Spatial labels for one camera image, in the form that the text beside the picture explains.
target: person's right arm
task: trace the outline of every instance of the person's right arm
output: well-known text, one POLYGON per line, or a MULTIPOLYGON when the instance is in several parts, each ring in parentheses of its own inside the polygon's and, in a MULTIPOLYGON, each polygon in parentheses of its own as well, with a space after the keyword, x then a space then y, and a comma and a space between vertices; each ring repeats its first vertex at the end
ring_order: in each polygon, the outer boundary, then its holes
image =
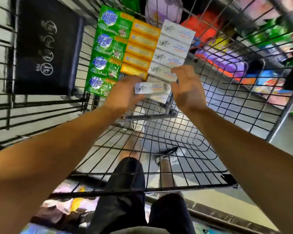
POLYGON ((247 195, 284 234, 293 234, 293 156, 232 124, 206 106, 192 66, 172 68, 178 108, 199 129, 247 195))

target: pink package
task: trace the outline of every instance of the pink package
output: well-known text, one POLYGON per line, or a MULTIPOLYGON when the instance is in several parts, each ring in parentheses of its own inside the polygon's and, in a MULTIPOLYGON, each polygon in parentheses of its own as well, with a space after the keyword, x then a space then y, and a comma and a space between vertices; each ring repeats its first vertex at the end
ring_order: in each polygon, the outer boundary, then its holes
MULTIPOLYGON (((244 9, 250 2, 253 0, 238 0, 238 3, 242 9, 244 9)), ((289 11, 293 11, 293 0, 281 0, 282 4, 289 11)), ((248 8, 246 8, 245 12, 252 18, 256 19, 260 15, 264 14, 266 11, 271 9, 273 6, 267 0, 255 0, 248 8)), ((256 20, 256 23, 261 25, 263 24, 263 20, 265 19, 273 19, 279 16, 279 13, 273 9, 267 14, 263 15, 261 18, 256 20)))
POLYGON ((146 22, 157 27, 158 21, 159 28, 165 19, 178 24, 181 20, 182 6, 181 0, 148 0, 145 9, 146 22))

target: person's left hand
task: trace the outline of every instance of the person's left hand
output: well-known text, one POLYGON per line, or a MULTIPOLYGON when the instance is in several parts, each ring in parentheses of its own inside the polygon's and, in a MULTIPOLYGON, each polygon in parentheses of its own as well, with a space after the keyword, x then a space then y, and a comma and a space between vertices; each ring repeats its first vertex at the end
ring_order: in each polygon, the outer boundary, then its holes
POLYGON ((134 86, 138 82, 142 82, 142 79, 136 75, 127 76, 118 81, 109 91, 103 107, 120 115, 127 112, 137 102, 144 99, 143 94, 134 92, 134 86))

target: hand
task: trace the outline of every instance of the hand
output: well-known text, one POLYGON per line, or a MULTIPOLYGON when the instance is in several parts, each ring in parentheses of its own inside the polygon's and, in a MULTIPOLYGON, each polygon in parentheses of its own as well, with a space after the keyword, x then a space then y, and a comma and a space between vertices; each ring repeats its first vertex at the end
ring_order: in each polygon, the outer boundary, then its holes
POLYGON ((144 99, 143 94, 134 92, 134 86, 138 82, 142 80, 136 75, 127 76, 118 81, 109 91, 103 107, 119 115, 125 114, 137 102, 144 99))
POLYGON ((183 112, 204 110, 206 96, 199 75, 195 74, 193 66, 182 65, 171 69, 178 77, 178 82, 172 82, 172 92, 177 107, 183 112))

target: white circular icon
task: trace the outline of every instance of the white circular icon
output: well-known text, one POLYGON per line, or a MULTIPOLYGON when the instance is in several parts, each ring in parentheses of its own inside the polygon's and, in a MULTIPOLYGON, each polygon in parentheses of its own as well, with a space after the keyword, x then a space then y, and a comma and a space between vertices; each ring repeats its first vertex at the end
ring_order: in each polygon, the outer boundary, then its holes
POLYGON ((41 56, 45 61, 52 61, 53 60, 53 52, 51 52, 49 49, 44 49, 41 51, 41 56))
POLYGON ((53 48, 53 44, 55 42, 54 38, 52 38, 50 35, 47 35, 43 40, 47 48, 53 48))
POLYGON ((44 75, 50 75, 53 73, 53 66, 50 63, 43 63, 40 66, 40 71, 44 75))
POLYGON ((46 23, 45 23, 45 28, 47 31, 51 32, 51 33, 56 33, 57 32, 57 28, 56 28, 56 25, 55 23, 53 23, 52 21, 48 20, 46 23))

